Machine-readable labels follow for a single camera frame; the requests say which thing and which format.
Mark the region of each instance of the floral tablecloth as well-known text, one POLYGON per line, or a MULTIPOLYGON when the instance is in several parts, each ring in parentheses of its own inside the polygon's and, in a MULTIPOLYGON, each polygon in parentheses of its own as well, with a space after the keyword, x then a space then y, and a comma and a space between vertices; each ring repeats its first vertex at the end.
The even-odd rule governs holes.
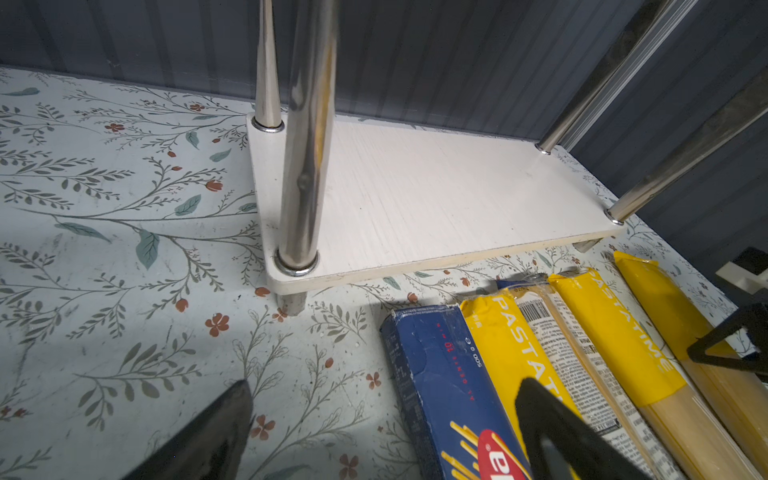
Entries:
MULTIPOLYGON (((377 331, 390 309, 587 265, 655 335, 616 249, 659 260, 714 323, 735 308, 633 217, 589 253, 310 292, 286 317, 263 275, 252 108, 0 68, 0 479, 121 478, 243 377, 239 478, 418 478, 377 331)), ((565 151, 553 161, 614 199, 565 151)))

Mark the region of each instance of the metal pole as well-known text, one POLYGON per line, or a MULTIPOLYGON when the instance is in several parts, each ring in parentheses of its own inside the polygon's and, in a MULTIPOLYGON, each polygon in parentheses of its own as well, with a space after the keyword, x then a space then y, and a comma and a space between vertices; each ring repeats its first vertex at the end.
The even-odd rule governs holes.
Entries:
POLYGON ((629 216, 682 177, 691 168, 736 137, 768 111, 768 67, 675 148, 643 180, 617 200, 605 214, 622 224, 629 216))
POLYGON ((590 103, 598 96, 600 90, 608 83, 608 80, 627 60, 635 45, 640 43, 650 28, 660 21, 661 15, 659 14, 666 6, 667 0, 647 0, 640 7, 554 125, 536 144, 536 148, 540 152, 547 155, 552 152, 552 149, 562 140, 568 129, 576 123, 590 103))
POLYGON ((302 276, 317 265, 336 87, 339 0, 305 0, 296 21, 277 266, 302 276))
POLYGON ((251 123, 265 132, 285 128, 280 118, 280 88, 277 84, 277 55, 275 53, 275 23, 272 0, 260 0, 259 45, 256 58, 256 113, 251 123))

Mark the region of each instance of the yellow label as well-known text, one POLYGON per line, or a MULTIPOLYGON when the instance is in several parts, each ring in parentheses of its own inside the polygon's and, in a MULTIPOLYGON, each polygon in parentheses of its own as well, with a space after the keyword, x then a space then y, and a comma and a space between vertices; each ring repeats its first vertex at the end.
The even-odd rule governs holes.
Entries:
POLYGON ((525 444, 520 433, 515 400, 523 379, 537 379, 552 395, 579 415, 544 349, 515 305, 515 297, 511 293, 500 290, 495 295, 465 300, 462 303, 462 314, 520 445, 525 444))
POLYGON ((552 275, 549 281, 636 406, 666 399, 686 385, 597 271, 590 268, 572 278, 552 275))
MULTIPOLYGON (((614 252, 614 259, 632 293, 672 353, 680 360, 687 360, 688 347, 707 335, 712 325, 659 267, 658 262, 622 252, 614 252)), ((718 343, 708 352, 718 356, 736 355, 726 342, 718 343)))

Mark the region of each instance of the white shelf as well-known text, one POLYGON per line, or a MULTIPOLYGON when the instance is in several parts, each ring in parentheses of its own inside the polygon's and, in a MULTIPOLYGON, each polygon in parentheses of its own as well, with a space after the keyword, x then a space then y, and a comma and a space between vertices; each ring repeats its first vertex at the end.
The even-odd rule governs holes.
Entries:
POLYGON ((275 266, 286 131, 247 118, 269 288, 305 292, 602 238, 620 229, 590 185, 532 142, 337 116, 317 268, 275 266))

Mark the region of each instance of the blue pasta box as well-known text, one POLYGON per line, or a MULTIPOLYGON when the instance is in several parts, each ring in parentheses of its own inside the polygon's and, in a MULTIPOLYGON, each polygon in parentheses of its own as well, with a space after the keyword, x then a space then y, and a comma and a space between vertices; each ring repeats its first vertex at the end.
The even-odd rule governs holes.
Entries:
POLYGON ((458 306, 394 311, 381 334, 424 478, 530 480, 458 306))

